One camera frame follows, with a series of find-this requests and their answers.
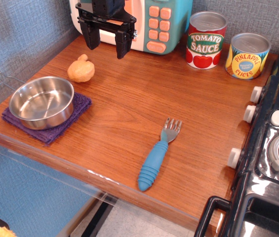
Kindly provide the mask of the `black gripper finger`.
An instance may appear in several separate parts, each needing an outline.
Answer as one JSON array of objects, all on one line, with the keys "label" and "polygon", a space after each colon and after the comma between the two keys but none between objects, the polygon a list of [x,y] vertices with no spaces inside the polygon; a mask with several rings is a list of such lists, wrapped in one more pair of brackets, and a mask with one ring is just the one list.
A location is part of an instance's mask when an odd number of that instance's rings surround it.
[{"label": "black gripper finger", "polygon": [[117,58],[122,59],[131,48],[132,38],[127,32],[117,31],[115,34]]},{"label": "black gripper finger", "polygon": [[94,22],[81,20],[80,27],[87,47],[91,50],[97,48],[100,44],[100,32]]}]

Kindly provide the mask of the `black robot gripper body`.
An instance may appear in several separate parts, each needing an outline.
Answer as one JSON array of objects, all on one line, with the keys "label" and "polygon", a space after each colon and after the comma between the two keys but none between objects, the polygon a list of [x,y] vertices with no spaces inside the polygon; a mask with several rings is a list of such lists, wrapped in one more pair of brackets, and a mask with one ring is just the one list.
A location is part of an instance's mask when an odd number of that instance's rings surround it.
[{"label": "black robot gripper body", "polygon": [[115,33],[117,31],[135,34],[136,18],[125,9],[123,0],[92,0],[76,4],[78,23],[81,32],[104,30]]}]

